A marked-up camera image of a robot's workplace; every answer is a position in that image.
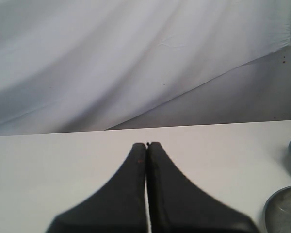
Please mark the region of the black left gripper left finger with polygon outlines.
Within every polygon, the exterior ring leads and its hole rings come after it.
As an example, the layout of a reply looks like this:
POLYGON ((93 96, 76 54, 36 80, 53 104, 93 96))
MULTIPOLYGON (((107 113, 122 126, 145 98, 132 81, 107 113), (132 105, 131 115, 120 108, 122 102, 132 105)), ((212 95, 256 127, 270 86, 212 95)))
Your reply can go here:
POLYGON ((95 194, 57 215, 48 233, 146 233, 146 145, 133 144, 125 161, 95 194))

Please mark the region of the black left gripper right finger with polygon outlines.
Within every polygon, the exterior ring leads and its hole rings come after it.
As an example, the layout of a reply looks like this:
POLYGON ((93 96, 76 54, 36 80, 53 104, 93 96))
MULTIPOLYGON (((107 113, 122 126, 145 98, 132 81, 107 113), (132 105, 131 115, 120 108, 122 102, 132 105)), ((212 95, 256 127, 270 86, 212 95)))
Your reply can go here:
POLYGON ((159 142, 149 143, 146 185, 154 233, 257 233, 251 218, 205 193, 173 163, 159 142))

